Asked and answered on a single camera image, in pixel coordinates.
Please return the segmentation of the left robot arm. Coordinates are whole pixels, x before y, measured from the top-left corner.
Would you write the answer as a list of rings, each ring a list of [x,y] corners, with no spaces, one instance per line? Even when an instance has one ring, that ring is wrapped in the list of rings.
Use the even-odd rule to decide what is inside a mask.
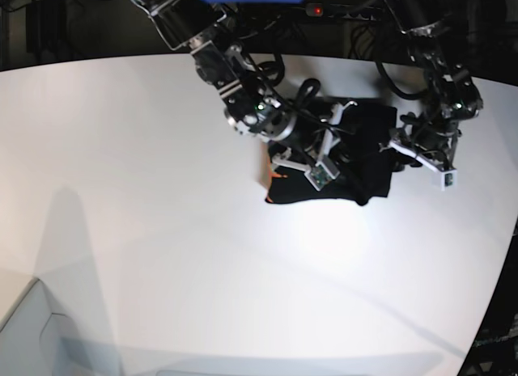
[[[411,60],[422,69],[426,86],[415,93],[399,89],[380,59],[376,68],[391,91],[402,99],[422,102],[419,115],[401,116],[388,146],[412,163],[441,175],[455,171],[453,161],[460,124],[483,108],[480,92],[450,37],[452,8],[448,0],[381,0],[407,43]]]

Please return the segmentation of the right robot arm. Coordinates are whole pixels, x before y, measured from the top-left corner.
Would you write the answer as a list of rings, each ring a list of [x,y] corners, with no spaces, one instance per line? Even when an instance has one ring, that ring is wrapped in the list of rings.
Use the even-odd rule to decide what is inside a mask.
[[[293,99],[277,91],[285,75],[282,56],[257,63],[227,24],[223,4],[203,0],[130,0],[153,23],[172,50],[187,48],[197,75],[223,101],[229,125],[238,133],[279,143],[285,151],[273,164],[301,171],[318,188],[339,175],[332,149],[345,133],[344,112],[356,106],[325,102],[321,83],[306,79]]]

